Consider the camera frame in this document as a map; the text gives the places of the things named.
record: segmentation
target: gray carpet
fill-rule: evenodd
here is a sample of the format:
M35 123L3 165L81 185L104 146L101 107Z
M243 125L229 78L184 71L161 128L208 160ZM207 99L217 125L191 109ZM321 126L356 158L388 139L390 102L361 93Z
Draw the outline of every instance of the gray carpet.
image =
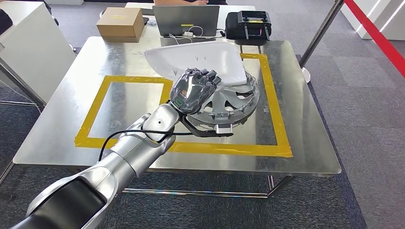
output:
M270 13L274 40L289 40L302 54L333 0L228 0ZM98 35L98 13L110 4L55 5L67 40L80 47ZM405 55L405 42L393 42ZM373 41L360 39L338 14L306 66L309 85L342 162L333 178L301 177L269 201L125 194L101 228L405 228L405 79ZM0 95L12 96L0 90ZM34 108L0 105L0 169L35 122ZM0 228L25 213L42 188L67 173L15 167L0 191ZM146 174L133 186L175 189L264 191L263 177Z

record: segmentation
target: stainless steel table surface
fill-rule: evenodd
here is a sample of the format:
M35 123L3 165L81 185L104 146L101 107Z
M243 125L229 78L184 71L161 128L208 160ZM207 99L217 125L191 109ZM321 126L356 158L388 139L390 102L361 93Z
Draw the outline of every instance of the stainless steel table surface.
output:
M159 76L146 62L143 51L159 47L169 38L161 40L163 38L159 39L159 35L154 33L157 31L144 33L140 43L105 43L101 37L90 37L18 150L14 163L68 168L94 165L99 149L75 147L74 137L105 75ZM244 53L259 51L256 46L243 46L242 50ZM291 44L288 41L270 41L260 47L260 51L268 56L293 157L167 152L153 163L150 171L321 177L341 172ZM255 61L244 60L244 65L253 76L260 77L259 64ZM113 83L89 136L107 137L113 131L126 128L146 111L153 111L160 98L156 90L161 90L161 85L139 87L138 83ZM258 106L244 125L235 127L232 138L201 141L274 144L271 134L266 134L272 130L271 121L262 118L268 115L266 108ZM176 127L176 131L185 129L180 126Z

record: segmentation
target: yellow tape square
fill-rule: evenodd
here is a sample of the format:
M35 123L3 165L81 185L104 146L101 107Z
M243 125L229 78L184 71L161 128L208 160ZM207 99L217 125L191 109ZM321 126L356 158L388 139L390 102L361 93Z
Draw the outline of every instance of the yellow tape square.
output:
M292 157L283 118L278 105L276 90L274 88L270 67L267 61L267 56L263 54L243 53L241 54L241 58L258 59L260 61L263 82L265 85L277 145L236 145L175 142L170 148L169 152ZM173 82L162 77L105 76L93 104L91 105L90 110L83 121L82 127L77 133L75 138L76 147L101 148L103 145L105 141L104 138L89 137L88 135L111 83L161 83L163 84L163 90L160 97L160 104L163 104L169 99L169 93ZM115 143L117 143L117 139L110 139L106 148L111 148Z

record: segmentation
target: person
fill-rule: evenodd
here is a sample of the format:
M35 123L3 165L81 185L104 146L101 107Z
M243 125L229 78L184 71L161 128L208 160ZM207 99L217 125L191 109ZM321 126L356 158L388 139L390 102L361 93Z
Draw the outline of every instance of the person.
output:
M205 6L205 5L227 5L226 0L154 0L155 5L170 6L170 5L191 5L191 6Z

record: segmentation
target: red barrier rope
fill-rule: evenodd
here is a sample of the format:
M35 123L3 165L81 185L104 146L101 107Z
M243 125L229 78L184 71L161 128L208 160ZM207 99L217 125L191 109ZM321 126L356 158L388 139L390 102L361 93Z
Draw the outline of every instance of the red barrier rope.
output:
M363 25L366 31L374 39L375 43L380 47L388 59L393 63L395 68L405 78L405 59L404 57L393 47L393 45L384 37L378 28L367 18L363 11L357 6L353 0L344 1L354 16Z

